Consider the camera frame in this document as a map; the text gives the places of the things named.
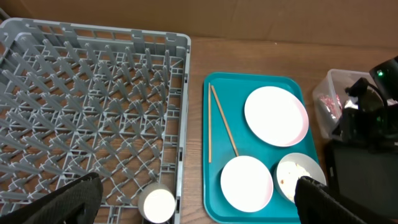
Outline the small white bowl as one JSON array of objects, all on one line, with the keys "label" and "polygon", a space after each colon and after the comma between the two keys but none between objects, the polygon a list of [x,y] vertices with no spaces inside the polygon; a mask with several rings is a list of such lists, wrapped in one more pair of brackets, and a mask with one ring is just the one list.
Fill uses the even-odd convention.
[{"label": "small white bowl", "polygon": [[227,162],[221,172],[220,185],[228,203],[246,213],[265,208],[274,191],[270,171],[251,156],[238,156]]}]

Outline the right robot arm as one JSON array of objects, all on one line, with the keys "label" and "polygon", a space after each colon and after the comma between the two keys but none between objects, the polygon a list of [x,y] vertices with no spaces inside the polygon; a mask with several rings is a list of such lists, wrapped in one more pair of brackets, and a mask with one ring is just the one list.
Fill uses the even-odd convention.
[{"label": "right robot arm", "polygon": [[333,139],[355,145],[397,146],[397,57],[374,68],[366,78],[359,78],[345,88],[354,105],[342,109],[342,115],[331,131]]}]

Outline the wooden chopstick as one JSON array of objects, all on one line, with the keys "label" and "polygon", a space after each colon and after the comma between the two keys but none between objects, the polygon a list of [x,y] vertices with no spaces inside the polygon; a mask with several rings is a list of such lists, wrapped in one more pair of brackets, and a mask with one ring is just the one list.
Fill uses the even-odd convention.
[{"label": "wooden chopstick", "polygon": [[231,132],[231,130],[230,130],[230,127],[229,127],[228,121],[227,121],[227,119],[226,119],[226,116],[224,115],[224,111],[223,111],[222,105],[221,105],[221,103],[220,103],[220,100],[219,100],[219,98],[218,98],[218,95],[217,95],[217,92],[216,92],[216,90],[215,90],[215,87],[214,87],[213,85],[210,85],[210,88],[211,88],[211,91],[212,91],[212,93],[213,93],[213,95],[214,95],[214,97],[215,97],[216,104],[217,104],[218,109],[219,109],[219,111],[220,111],[220,115],[221,115],[222,120],[223,120],[223,122],[224,122],[224,126],[225,126],[225,128],[226,128],[226,132],[228,133],[228,137],[229,137],[229,140],[230,140],[231,145],[232,145],[232,147],[233,147],[233,151],[234,151],[234,153],[235,153],[235,156],[238,157],[238,156],[239,156],[239,152],[238,152],[238,150],[237,150],[237,148],[236,148],[236,143],[235,143],[235,141],[234,141],[234,139],[233,139],[233,135],[232,135],[232,132]]}]

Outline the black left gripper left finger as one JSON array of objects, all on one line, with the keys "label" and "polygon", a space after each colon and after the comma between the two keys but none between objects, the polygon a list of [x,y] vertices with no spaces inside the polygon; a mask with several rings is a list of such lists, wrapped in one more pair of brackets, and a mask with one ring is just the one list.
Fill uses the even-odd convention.
[{"label": "black left gripper left finger", "polygon": [[1,224],[93,223],[102,198],[100,176],[91,172],[1,217]]}]

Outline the red snack wrapper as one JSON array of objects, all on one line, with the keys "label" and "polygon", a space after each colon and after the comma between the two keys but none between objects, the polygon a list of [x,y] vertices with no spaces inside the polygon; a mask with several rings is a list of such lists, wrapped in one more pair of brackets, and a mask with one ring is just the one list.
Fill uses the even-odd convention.
[{"label": "red snack wrapper", "polygon": [[318,97],[321,104],[326,107],[326,111],[331,115],[333,119],[339,119],[341,116],[342,105],[340,98],[336,95],[336,98],[328,95],[321,95]]}]

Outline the white cup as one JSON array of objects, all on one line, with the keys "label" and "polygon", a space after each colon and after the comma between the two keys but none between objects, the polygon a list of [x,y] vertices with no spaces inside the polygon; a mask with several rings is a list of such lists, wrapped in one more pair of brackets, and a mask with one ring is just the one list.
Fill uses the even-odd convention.
[{"label": "white cup", "polygon": [[140,214],[152,223],[165,223],[175,212],[176,201],[169,188],[161,183],[151,183],[139,195]]}]

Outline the grey bowl with rice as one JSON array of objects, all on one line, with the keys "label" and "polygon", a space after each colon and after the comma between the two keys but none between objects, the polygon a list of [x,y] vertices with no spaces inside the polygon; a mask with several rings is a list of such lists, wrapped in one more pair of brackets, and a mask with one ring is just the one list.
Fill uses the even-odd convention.
[{"label": "grey bowl with rice", "polygon": [[299,178],[307,176],[326,185],[326,177],[320,165],[306,154],[293,152],[277,164],[273,181],[277,191],[286,200],[295,203],[295,189]]}]

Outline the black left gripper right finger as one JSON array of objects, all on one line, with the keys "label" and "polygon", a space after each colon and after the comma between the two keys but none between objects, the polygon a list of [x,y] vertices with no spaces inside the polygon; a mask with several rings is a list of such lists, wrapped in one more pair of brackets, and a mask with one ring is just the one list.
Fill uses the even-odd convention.
[{"label": "black left gripper right finger", "polygon": [[301,223],[383,224],[386,219],[330,190],[317,180],[303,176],[297,181],[294,204]]}]

